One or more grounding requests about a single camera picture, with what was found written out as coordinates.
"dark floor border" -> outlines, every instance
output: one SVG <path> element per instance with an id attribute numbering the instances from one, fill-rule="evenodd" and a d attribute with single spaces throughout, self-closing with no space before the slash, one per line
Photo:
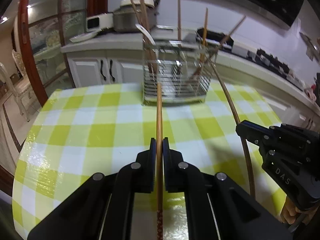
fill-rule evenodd
<path id="1" fill-rule="evenodd" d="M 7 115 L 7 111 L 6 111 L 5 106 L 4 106 L 4 104 L 6 103 L 6 101 L 2 104 L 2 108 L 3 108 L 3 111 L 4 111 L 4 117 L 5 117 L 5 120 L 6 120 L 6 122 L 7 122 L 7 125 L 8 125 L 8 128 L 9 128 L 9 132 L 10 132 L 10 134 L 11 134 L 12 140 L 13 140 L 13 142 L 14 142 L 17 150 L 18 150 L 18 152 L 20 153 L 21 150 L 22 150 L 23 144 L 24 144 L 24 142 L 25 142 L 26 140 L 24 140 L 23 143 L 20 145 L 20 143 L 19 143 L 19 141 L 18 141 L 18 139 L 17 139 L 17 137 L 16 137 L 16 135 L 15 135 L 13 129 L 12 129 L 12 126 L 11 126 L 11 123 L 10 123 L 10 120 L 9 120 L 9 117 L 8 117 L 8 115 Z"/>

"yellow and white tablecloth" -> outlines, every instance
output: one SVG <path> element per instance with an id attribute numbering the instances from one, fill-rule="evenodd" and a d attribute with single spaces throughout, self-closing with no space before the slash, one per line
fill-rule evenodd
<path id="1" fill-rule="evenodd" d="M 247 86 L 227 85 L 239 113 L 263 126 L 280 125 L 270 106 Z M 36 118 L 21 151 L 13 184 L 17 232 L 30 230 L 95 172 L 105 175 L 135 161 L 156 137 L 156 106 L 143 106 L 141 84 L 55 91 Z M 170 148 L 202 172 L 223 171 L 249 192 L 235 121 L 220 85 L 212 81 L 205 103 L 163 107 L 163 136 Z M 278 215 L 285 194 L 261 169 L 249 143 L 256 199 Z M 156 237 L 156 194 L 136 194 L 133 238 Z M 187 239 L 184 194 L 164 193 L 164 239 Z"/>

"white countertop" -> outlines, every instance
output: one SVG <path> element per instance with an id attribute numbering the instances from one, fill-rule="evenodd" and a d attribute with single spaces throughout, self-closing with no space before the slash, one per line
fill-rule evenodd
<path id="1" fill-rule="evenodd" d="M 176 39 L 177 31 L 156 29 L 151 32 L 152 37 L 156 39 Z M 182 40 L 190 34 L 188 31 L 182 32 Z M 61 48 L 62 53 L 86 51 L 86 50 L 108 50 L 108 49 L 123 49 L 123 50 L 142 50 L 142 34 L 141 33 L 108 33 L 103 36 L 93 38 L 88 41 L 79 43 L 71 43 Z M 283 90 L 289 95 L 293 96 L 305 106 L 309 107 L 318 116 L 320 116 L 320 107 L 312 102 L 307 95 L 299 90 L 297 87 L 284 80 L 282 77 L 274 74 L 273 72 L 253 63 L 245 60 L 236 55 L 219 51 L 217 57 L 217 63 L 230 67 L 251 75 L 255 78 L 259 78 L 271 85 Z"/>

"human hand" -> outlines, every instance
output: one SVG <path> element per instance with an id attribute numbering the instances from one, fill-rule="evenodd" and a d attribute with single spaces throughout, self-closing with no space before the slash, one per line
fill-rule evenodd
<path id="1" fill-rule="evenodd" d="M 307 216 L 302 222 L 307 225 L 313 218 L 316 211 L 318 210 L 318 207 L 319 207 L 319 204 L 315 205 L 314 207 L 312 207 L 307 211 L 301 211 L 295 206 L 295 204 L 287 196 L 281 211 L 281 215 L 280 215 L 281 222 L 289 223 L 290 225 L 292 225 L 295 222 L 296 218 L 298 217 L 297 214 L 303 213 L 303 214 L 307 214 Z"/>

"screw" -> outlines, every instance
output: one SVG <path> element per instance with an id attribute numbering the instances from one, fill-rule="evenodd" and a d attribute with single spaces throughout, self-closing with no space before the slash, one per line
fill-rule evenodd
<path id="1" fill-rule="evenodd" d="M 225 180 L 225 179 L 227 178 L 227 175 L 224 174 L 223 172 L 217 173 L 216 176 L 217 176 L 217 179 L 218 179 L 218 180 Z"/>
<path id="2" fill-rule="evenodd" d="M 185 163 L 185 162 L 180 162 L 180 163 L 178 163 L 178 167 L 180 168 L 180 169 L 186 169 L 186 168 L 188 168 L 188 163 Z"/>
<path id="3" fill-rule="evenodd" d="M 135 163 L 131 163 L 131 169 L 133 169 L 133 170 L 137 170 L 137 169 L 140 169 L 140 167 L 141 167 L 141 164 L 140 163 L 137 163 L 137 162 L 135 162 Z"/>
<path id="4" fill-rule="evenodd" d="M 103 179 L 103 174 L 102 173 L 100 173 L 100 172 L 97 172 L 97 173 L 95 173 L 93 176 L 92 176 L 92 178 L 93 178 L 93 180 L 102 180 Z"/>

